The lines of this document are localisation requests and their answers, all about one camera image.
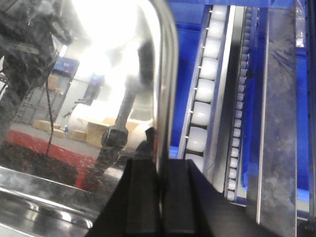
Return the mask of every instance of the blue plastic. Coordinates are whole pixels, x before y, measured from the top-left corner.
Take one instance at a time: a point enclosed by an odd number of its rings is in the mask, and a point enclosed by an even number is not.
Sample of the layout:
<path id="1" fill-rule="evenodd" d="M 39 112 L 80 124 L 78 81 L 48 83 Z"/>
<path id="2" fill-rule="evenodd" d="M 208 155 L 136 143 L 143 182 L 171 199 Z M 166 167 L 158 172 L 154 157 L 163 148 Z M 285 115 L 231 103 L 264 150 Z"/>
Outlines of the blue plastic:
<path id="1" fill-rule="evenodd" d="M 176 3 L 290 8 L 294 0 L 169 0 Z"/>
<path id="2" fill-rule="evenodd" d="M 200 37 L 200 27 L 198 30 L 190 30 L 187 29 L 189 25 L 182 26 L 185 28 L 178 28 L 179 65 L 171 135 L 171 145 L 175 147 L 178 147 L 180 142 Z"/>

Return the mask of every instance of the stainless steel panel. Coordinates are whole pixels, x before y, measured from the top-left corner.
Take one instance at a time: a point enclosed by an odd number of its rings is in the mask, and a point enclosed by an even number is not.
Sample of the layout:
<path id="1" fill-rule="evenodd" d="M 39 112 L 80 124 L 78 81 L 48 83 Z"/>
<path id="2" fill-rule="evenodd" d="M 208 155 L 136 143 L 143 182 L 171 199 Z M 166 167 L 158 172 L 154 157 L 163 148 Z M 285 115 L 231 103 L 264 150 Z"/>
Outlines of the stainless steel panel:
<path id="1" fill-rule="evenodd" d="M 50 4 L 45 0 L 39 2 Z M 113 117 L 116 128 L 126 132 L 125 123 L 132 111 L 138 118 L 133 121 L 137 131 L 130 134 L 124 150 L 116 154 L 118 157 L 114 156 L 112 166 L 101 170 L 97 177 L 100 185 L 94 193 L 0 167 L 0 198 L 7 204 L 0 208 L 0 222 L 31 236 L 83 236 L 111 197 L 127 157 L 134 157 L 136 148 L 146 142 L 145 132 L 149 127 L 155 129 L 155 142 L 146 155 L 161 172 L 164 160 L 168 159 L 178 40 L 165 1 L 93 0 L 88 7 L 82 0 L 64 1 L 60 20 L 73 38 L 64 56 L 80 60 L 75 78 L 89 81 L 93 73 L 106 78 L 104 87 L 108 88 L 108 95 L 100 96 L 106 100 L 93 111 L 99 117 L 104 116 L 99 122 Z M 53 103 L 55 95 L 50 95 Z M 137 95 L 151 102 L 147 109 L 141 107 L 143 101 L 140 104 L 134 101 Z M 45 113 L 35 114 L 35 118 L 47 120 L 45 95 L 39 106 L 45 108 Z M 91 116 L 93 112 L 83 111 L 84 116 L 90 116 L 86 120 L 98 120 Z M 134 142 L 134 146 L 129 146 L 129 142 Z M 23 160 L 24 155 L 17 152 L 14 158 Z M 85 165 L 82 160 L 82 166 L 77 164 L 77 168 L 93 176 L 97 168 Z M 56 174 L 58 168 L 53 165 L 46 168 L 54 175 L 62 175 Z"/>
<path id="2" fill-rule="evenodd" d="M 264 63 L 256 74 L 247 189 L 247 212 L 283 237 L 296 236 L 294 9 L 260 10 Z"/>

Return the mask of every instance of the metal strip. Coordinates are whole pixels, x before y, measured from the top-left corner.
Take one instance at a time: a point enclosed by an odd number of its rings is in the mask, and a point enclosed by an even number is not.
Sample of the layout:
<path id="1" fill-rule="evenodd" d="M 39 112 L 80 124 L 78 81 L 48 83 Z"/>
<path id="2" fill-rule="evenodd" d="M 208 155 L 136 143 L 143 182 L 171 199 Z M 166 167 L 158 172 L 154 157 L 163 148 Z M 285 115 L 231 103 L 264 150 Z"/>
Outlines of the metal strip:
<path id="1" fill-rule="evenodd" d="M 239 60 L 241 50 L 241 36 L 242 36 L 242 24 L 243 24 L 244 7 L 237 6 L 234 30 L 232 35 L 232 45 L 230 48 L 230 59 L 228 65 L 225 96 L 223 100 L 223 110 L 221 115 L 221 125 L 218 136 L 218 146 L 216 154 L 216 163 L 214 168 L 214 188 L 223 192 L 225 189 L 225 172 L 229 167 L 229 160 L 231 147 L 230 147 L 230 133 L 234 131 L 234 119 L 235 119 L 235 105 L 237 99 L 237 84 L 239 81 L 239 64 L 236 63 Z"/>
<path id="2" fill-rule="evenodd" d="M 316 2 L 306 1 L 307 86 L 308 86 L 308 136 L 309 136 L 309 221 L 316 224 Z"/>
<path id="3" fill-rule="evenodd" d="M 296 236 L 295 8 L 260 9 L 247 212 Z"/>

